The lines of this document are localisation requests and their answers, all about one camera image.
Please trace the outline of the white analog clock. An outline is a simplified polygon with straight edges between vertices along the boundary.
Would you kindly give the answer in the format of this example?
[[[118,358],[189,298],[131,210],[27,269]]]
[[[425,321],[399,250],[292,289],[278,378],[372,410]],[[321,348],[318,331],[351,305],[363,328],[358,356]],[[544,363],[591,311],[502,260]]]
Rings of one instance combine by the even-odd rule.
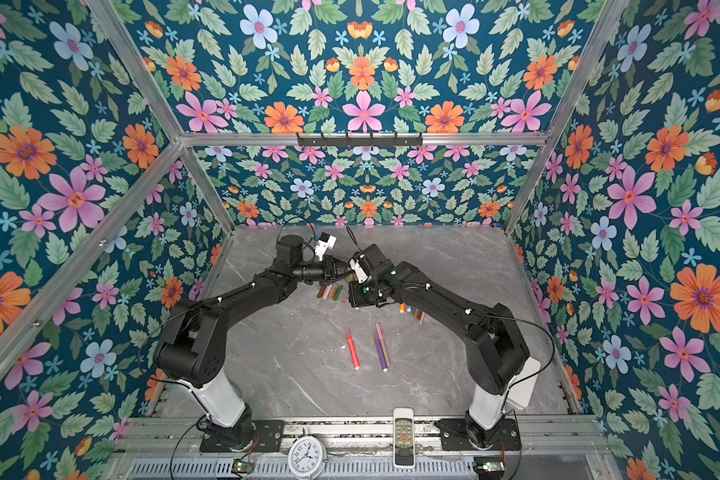
[[[287,466],[297,479],[316,479],[327,462],[325,445],[316,437],[305,435],[290,447]]]

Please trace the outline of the pink highlighter pen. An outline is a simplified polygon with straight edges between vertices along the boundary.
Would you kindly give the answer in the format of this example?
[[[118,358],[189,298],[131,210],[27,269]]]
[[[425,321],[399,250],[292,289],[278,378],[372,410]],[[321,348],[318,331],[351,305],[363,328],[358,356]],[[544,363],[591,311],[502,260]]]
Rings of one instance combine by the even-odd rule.
[[[351,331],[347,330],[345,333],[345,336],[346,336],[347,347],[348,347],[350,355],[351,355],[353,369],[355,371],[357,371],[361,368],[361,364],[360,364],[359,356],[357,353],[356,345],[355,345],[353,336],[351,334]]]

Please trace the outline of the white remote control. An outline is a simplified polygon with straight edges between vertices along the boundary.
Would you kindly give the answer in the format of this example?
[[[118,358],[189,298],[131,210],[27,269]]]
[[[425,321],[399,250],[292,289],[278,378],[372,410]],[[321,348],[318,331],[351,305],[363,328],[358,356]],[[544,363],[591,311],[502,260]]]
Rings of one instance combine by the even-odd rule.
[[[416,464],[414,411],[407,407],[393,410],[393,465],[412,470]]]

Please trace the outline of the lilac cap beige pen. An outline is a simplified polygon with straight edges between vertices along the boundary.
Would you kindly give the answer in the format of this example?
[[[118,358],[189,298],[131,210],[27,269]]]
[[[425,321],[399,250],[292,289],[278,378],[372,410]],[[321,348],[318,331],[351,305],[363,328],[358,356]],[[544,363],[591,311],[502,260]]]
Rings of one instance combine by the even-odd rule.
[[[376,329],[378,344],[381,348],[382,356],[384,359],[384,364],[386,365],[385,367],[383,367],[383,369],[385,371],[387,371],[389,369],[389,365],[390,365],[390,358],[389,358],[388,350],[387,350],[386,343],[385,343],[383,326],[377,322],[375,324],[375,329]]]

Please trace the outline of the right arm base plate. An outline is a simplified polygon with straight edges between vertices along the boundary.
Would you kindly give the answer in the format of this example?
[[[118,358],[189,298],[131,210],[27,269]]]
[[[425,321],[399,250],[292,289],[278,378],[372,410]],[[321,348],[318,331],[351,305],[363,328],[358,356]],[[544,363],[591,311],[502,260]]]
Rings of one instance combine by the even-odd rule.
[[[476,422],[442,418],[434,422],[445,451],[510,451],[522,449],[518,424],[502,418],[492,429],[485,430]]]

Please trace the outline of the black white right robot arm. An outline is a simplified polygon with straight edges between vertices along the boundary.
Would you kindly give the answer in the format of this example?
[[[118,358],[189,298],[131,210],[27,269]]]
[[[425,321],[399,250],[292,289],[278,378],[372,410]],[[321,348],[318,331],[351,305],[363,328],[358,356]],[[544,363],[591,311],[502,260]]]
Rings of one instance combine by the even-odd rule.
[[[486,306],[433,281],[408,263],[393,263],[373,244],[349,261],[356,279],[349,283],[353,307],[380,308],[389,302],[419,309],[458,336],[466,368],[475,383],[465,413],[466,437],[478,450],[497,440],[509,392],[522,380],[530,352],[518,319],[503,304]]]

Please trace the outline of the black hook rail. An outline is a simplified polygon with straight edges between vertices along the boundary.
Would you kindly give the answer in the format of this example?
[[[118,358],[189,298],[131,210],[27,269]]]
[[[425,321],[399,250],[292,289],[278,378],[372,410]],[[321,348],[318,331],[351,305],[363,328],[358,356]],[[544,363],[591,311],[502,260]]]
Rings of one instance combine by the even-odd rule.
[[[368,134],[297,134],[297,145],[300,147],[419,147],[424,144],[422,134],[400,133],[368,133]]]

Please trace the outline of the purple highlighter pen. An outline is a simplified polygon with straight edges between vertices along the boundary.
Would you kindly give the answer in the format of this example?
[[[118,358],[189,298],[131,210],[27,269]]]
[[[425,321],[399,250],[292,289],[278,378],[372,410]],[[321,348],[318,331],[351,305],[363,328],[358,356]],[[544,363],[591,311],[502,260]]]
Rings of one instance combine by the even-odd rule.
[[[386,358],[386,354],[384,353],[384,347],[382,345],[381,339],[377,336],[373,336],[374,346],[376,348],[377,356],[379,359],[379,364],[382,372],[387,372],[389,369],[388,361]]]

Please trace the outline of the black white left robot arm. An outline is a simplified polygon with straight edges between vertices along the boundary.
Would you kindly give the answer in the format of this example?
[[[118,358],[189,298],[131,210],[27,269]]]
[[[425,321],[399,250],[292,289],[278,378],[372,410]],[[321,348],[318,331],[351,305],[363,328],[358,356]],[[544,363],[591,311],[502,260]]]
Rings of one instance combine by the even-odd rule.
[[[230,378],[232,334],[302,284],[330,286],[346,278],[349,262],[331,253],[336,242],[329,233],[314,240],[284,235],[271,263],[247,282],[215,296],[181,300],[173,308],[154,361],[168,382],[187,388],[201,408],[204,451],[242,452],[256,443],[252,407]]]

